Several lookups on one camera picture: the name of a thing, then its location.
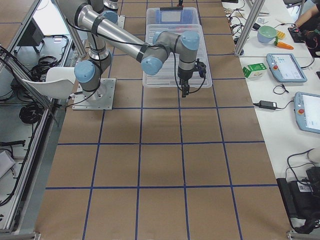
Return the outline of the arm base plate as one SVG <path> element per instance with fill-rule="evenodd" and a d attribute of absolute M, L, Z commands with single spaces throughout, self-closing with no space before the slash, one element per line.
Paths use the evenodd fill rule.
<path fill-rule="evenodd" d="M 100 80 L 99 88 L 92 96 L 90 96 L 92 93 L 83 91 L 83 88 L 79 83 L 77 92 L 82 93 L 75 96 L 74 105 L 71 107 L 75 111 L 112 110 L 115 88 L 115 78 L 102 78 Z"/>

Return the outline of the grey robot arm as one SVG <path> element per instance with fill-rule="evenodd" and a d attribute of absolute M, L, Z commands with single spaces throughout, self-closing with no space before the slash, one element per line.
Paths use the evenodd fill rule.
<path fill-rule="evenodd" d="M 179 61 L 174 63 L 174 79 L 182 97 L 191 94 L 189 79 L 194 72 L 206 78 L 206 65 L 197 58 L 200 36 L 195 31 L 159 32 L 148 44 L 111 20 L 102 0 L 59 0 L 57 6 L 69 26 L 88 34 L 91 51 L 97 56 L 104 52 L 97 48 L 98 41 L 109 43 L 136 59 L 146 74 L 155 75 L 170 54 L 179 55 Z"/>

